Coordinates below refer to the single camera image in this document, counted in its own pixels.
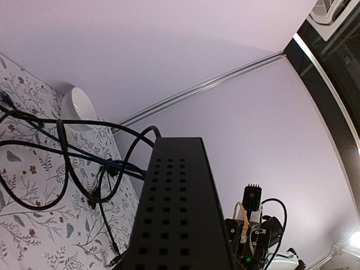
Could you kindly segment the black power adapter with cord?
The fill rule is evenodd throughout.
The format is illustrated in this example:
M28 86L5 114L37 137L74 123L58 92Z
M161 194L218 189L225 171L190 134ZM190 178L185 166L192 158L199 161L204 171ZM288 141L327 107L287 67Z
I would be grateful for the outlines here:
M101 191L102 191L102 184L104 182L104 177L107 179L107 186L105 189L112 190L112 185L110 178L114 178L119 174L119 171L114 167L104 167L100 166L97 174L96 174L96 184L92 191L92 195L94 197L100 198L101 197Z

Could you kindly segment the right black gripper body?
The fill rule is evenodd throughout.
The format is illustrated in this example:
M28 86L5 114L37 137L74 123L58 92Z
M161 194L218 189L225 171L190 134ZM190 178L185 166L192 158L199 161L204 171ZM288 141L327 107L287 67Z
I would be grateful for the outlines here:
M224 223L236 269L265 269L269 261L269 248L278 244L282 236L280 221L266 215L262 223L250 222L245 242L241 242L243 220L225 219Z

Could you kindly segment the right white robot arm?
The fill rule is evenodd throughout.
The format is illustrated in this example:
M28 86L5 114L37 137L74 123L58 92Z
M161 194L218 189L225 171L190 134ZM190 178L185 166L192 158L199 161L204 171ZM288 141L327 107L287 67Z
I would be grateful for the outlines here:
M225 219L228 242L233 253L236 269L305 269L296 251L270 252L280 246L282 225L276 217L266 215L262 223L250 222L246 236L242 237L244 221Z

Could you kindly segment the black TP-Link network switch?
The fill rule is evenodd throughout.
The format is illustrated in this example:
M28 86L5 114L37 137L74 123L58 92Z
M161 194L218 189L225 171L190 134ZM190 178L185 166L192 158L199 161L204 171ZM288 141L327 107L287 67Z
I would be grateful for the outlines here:
M234 269L201 138L158 138L117 269Z

